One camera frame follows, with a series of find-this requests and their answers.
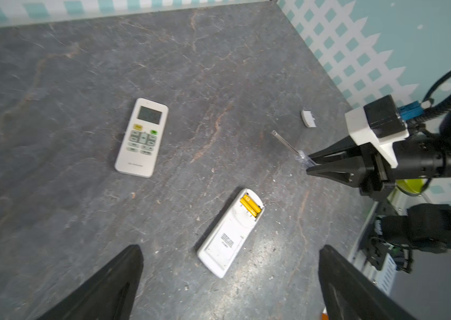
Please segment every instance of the white dot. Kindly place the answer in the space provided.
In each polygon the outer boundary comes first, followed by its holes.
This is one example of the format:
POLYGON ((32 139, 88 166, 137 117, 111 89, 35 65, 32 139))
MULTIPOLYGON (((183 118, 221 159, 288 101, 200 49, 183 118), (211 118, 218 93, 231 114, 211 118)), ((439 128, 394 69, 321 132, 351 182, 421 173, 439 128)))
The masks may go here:
POLYGON ((444 82, 439 86, 439 89, 442 91, 450 91, 451 90, 451 83, 450 82, 444 82))

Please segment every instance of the yellow battery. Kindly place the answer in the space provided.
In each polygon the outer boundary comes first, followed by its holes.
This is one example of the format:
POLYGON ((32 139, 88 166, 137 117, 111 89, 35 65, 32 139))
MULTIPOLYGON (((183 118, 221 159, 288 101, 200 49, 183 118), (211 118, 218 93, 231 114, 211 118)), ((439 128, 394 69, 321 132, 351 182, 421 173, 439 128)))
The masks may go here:
POLYGON ((257 217, 256 212, 254 211, 253 208, 251 208, 251 207, 248 205, 248 203, 247 203, 247 201, 245 201, 245 199, 241 198, 241 199, 240 199, 240 203, 243 204, 243 206, 245 207, 245 209, 247 209, 248 212, 250 212, 254 217, 257 217))
POLYGON ((251 197, 249 197, 247 194, 245 194, 243 196, 243 199, 245 199, 245 201, 248 203, 248 205, 254 209, 254 211, 256 212, 256 214, 261 212, 261 208, 254 202, 254 200, 252 200, 251 197))

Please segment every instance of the gray button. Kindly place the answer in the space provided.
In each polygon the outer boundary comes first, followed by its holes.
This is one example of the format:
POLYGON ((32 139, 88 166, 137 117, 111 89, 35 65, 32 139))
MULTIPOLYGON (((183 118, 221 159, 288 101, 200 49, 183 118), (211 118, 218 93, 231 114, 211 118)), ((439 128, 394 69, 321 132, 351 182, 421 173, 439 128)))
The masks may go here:
POLYGON ((142 132, 142 134, 140 135, 140 140, 138 142, 145 144, 146 141, 147 141, 147 133, 142 132))

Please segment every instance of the gray floor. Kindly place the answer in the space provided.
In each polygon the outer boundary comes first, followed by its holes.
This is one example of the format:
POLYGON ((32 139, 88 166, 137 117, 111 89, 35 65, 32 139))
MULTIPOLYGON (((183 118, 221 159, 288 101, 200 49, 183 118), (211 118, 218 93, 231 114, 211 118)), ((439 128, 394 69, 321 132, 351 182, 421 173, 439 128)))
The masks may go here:
POLYGON ((318 250, 346 254, 371 201, 270 132, 317 151, 348 109, 270 2, 0 29, 0 319, 36 318, 132 243, 134 319, 317 318, 318 250), (170 109, 149 179, 113 168, 138 97, 170 109), (218 279, 196 249, 242 187, 267 210, 218 279))

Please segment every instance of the blue connector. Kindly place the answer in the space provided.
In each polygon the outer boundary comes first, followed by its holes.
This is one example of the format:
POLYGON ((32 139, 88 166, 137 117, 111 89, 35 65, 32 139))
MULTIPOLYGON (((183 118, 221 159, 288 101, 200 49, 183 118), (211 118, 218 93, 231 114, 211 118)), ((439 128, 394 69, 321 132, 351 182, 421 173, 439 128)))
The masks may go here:
POLYGON ((414 101, 413 103, 409 103, 406 106, 402 106, 398 109, 398 111, 400 112, 400 116, 403 121, 419 117, 425 112, 425 110, 421 107, 419 101, 414 101))

